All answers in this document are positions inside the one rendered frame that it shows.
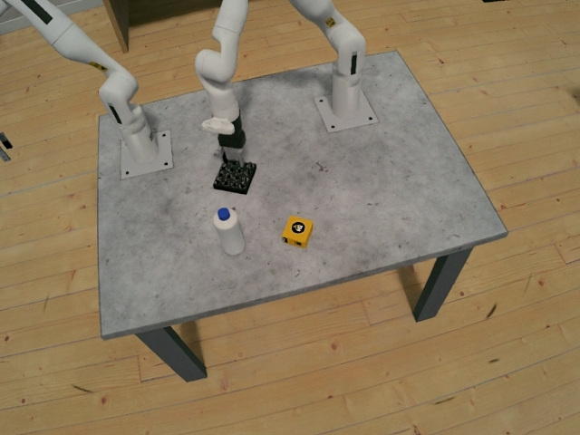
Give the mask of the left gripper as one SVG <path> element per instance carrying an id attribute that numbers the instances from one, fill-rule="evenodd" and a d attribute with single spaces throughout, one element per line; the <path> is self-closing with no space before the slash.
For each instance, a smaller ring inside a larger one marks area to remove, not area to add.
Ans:
<path id="1" fill-rule="evenodd" d="M 211 106 L 211 105 L 210 105 Z M 242 130 L 242 121 L 237 99 L 234 105 L 224 110 L 217 110 L 211 106 L 212 119 L 203 121 L 201 126 L 203 131 L 218 133 L 219 155 L 222 164 L 226 163 L 227 156 L 223 147 L 238 149 L 238 160 L 240 167 L 243 167 L 245 160 L 243 149 L 246 146 L 246 134 Z M 234 128 L 235 127 L 235 128 Z"/>

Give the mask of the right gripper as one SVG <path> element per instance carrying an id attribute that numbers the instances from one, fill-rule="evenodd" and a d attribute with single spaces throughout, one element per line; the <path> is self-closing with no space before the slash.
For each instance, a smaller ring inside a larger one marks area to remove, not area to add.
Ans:
<path id="1" fill-rule="evenodd" d="M 13 147 L 13 145 L 11 144 L 11 142 L 8 140 L 8 138 L 5 136 L 4 132 L 0 132 L 0 141 L 2 141 L 3 145 L 6 147 L 6 149 L 11 149 Z M 2 149 L 2 147 L 0 146 L 0 158 L 4 161 L 10 161 L 11 159 L 9 158 L 9 156 L 4 152 L 4 150 Z"/>

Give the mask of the white bottle with blue cap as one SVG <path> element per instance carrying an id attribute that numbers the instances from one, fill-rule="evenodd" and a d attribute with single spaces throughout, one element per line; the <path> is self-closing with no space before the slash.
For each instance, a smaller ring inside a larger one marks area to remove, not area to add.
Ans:
<path id="1" fill-rule="evenodd" d="M 213 218 L 224 251 L 231 256 L 240 254 L 246 246 L 239 225 L 237 213 L 229 208 L 221 208 Z"/>

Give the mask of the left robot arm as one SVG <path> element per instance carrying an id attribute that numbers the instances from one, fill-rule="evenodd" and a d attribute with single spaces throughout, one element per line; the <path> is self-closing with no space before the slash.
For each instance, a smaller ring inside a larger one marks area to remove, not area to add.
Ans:
<path id="1" fill-rule="evenodd" d="M 333 63 L 333 114 L 351 119 L 359 112 L 361 73 L 366 42 L 359 31 L 335 9 L 332 0 L 289 0 L 307 20 L 316 24 L 338 53 Z M 212 31 L 221 53 L 198 53 L 195 71 L 208 93 L 210 105 L 224 110 L 236 102 L 230 81 L 237 69 L 239 38 L 247 20 L 248 0 L 223 0 Z M 338 63 L 337 63 L 338 61 Z"/>

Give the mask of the black knob panel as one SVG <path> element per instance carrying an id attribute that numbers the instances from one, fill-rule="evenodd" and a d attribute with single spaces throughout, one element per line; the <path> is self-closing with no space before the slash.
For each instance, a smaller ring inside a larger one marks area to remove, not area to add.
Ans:
<path id="1" fill-rule="evenodd" d="M 219 169 L 213 188 L 246 195 L 255 172 L 256 164 L 252 162 L 245 162 L 240 167 L 237 160 L 227 159 L 226 164 L 222 164 Z"/>

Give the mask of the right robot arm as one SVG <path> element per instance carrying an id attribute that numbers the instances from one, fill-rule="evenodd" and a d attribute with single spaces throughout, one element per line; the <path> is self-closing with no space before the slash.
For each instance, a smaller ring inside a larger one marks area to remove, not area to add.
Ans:
<path id="1" fill-rule="evenodd" d="M 0 16 L 11 6 L 23 14 L 61 56 L 89 64 L 108 77 L 99 89 L 99 96 L 116 122 L 131 156 L 139 164 L 155 160 L 159 148 L 150 126 L 139 104 L 130 102 L 139 89 L 136 79 L 48 0 L 0 0 Z"/>

